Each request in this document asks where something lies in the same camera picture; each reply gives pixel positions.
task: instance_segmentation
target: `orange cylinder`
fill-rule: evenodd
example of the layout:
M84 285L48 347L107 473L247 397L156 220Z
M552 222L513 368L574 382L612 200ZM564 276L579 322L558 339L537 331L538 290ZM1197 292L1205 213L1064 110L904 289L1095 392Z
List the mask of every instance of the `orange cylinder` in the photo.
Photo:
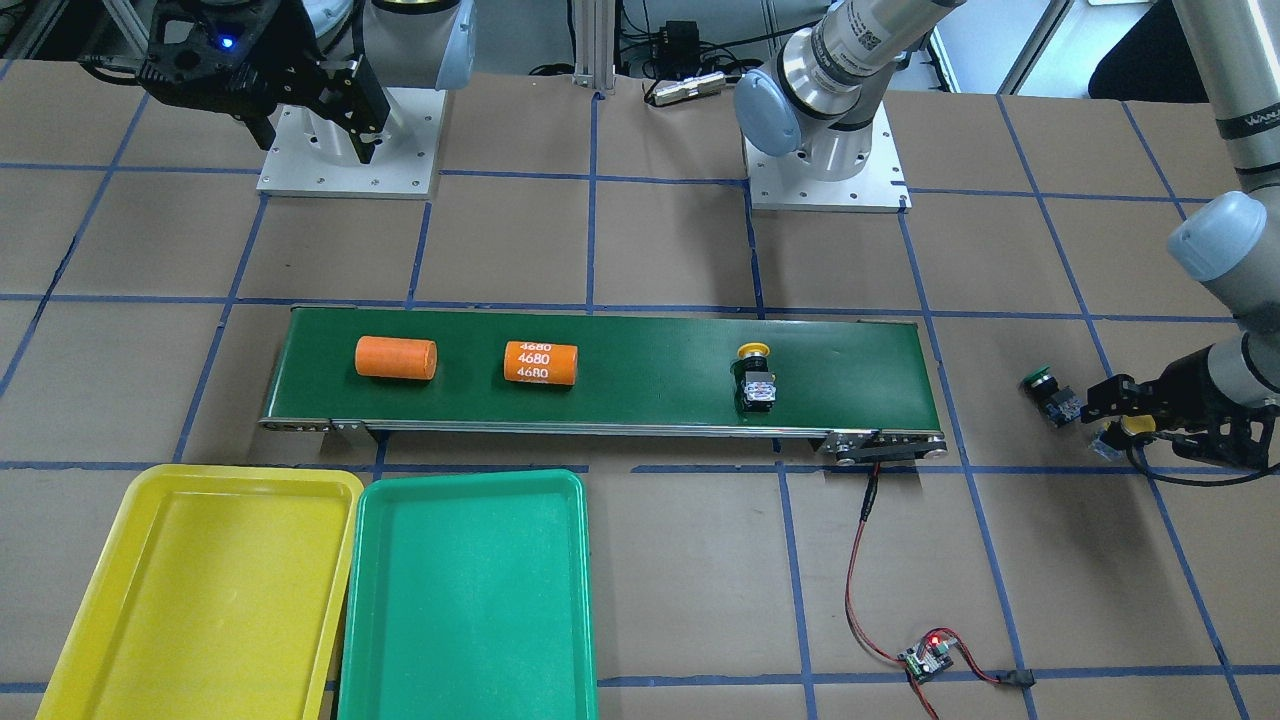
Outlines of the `orange cylinder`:
M435 342L365 336L356 343L356 372L370 378L429 380L435 377Z
M577 382L577 346L512 340L502 356L502 375L513 383L571 386Z

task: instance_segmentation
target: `yellow tray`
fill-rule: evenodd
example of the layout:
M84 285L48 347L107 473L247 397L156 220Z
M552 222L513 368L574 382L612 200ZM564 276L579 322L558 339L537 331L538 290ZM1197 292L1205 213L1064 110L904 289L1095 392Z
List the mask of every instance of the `yellow tray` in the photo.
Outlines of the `yellow tray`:
M361 489L330 470L138 475L37 720L316 717Z

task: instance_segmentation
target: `green conveyor belt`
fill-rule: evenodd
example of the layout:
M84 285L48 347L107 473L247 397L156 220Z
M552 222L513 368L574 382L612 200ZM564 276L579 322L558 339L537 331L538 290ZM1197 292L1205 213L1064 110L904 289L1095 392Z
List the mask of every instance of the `green conveyor belt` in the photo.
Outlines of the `green conveyor belt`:
M434 380L356 374L361 336L434 340ZM502 377L508 340L579 346L573 387ZM765 342L778 400L733 402L739 346ZM919 336L902 323L810 323L298 307L262 424L637 436L800 436L883 429L938 433Z

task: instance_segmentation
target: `white mounting plate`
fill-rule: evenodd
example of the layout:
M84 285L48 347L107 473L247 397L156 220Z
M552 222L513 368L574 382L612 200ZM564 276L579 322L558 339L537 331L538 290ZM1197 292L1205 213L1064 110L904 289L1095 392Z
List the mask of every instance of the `white mounting plate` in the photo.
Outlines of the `white mounting plate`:
M413 87L388 87L387 92L403 109L411 137L393 147L378 147L367 165L353 159L339 164L312 147L303 129L306 110L287 105L280 113L275 145L262 163L257 190L289 197L430 199L445 94Z
M856 176L837 182L806 177L806 165L795 152L773 158L742 140L746 149L746 174L751 182L751 208L756 210L819 210L826 213L897 213L902 204L911 208L902 163L888 127L884 106L872 120L876 133L867 167Z

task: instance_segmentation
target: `black fabric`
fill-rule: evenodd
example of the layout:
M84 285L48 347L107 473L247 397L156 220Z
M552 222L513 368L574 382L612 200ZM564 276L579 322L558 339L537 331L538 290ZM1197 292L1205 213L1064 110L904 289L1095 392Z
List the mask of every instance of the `black fabric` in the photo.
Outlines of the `black fabric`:
M1171 0L1157 0L1089 79L1089 97L1208 102Z

